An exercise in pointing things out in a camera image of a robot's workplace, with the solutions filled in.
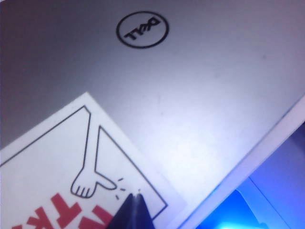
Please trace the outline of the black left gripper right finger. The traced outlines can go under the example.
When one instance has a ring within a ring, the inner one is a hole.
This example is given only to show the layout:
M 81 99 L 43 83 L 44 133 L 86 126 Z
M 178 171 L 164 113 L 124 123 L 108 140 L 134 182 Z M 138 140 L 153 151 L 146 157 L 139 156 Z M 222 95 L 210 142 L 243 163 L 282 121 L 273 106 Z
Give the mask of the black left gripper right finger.
M 134 228 L 155 229 L 142 194 L 136 196 L 134 207 Z

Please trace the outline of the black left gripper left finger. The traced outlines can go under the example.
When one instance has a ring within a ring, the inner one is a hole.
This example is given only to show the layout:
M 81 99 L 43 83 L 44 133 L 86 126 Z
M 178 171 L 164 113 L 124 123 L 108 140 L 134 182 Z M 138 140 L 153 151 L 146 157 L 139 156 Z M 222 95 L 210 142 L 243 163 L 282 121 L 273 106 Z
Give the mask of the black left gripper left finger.
M 117 213 L 114 215 L 107 229 L 128 229 L 130 226 L 134 195 L 129 194 Z

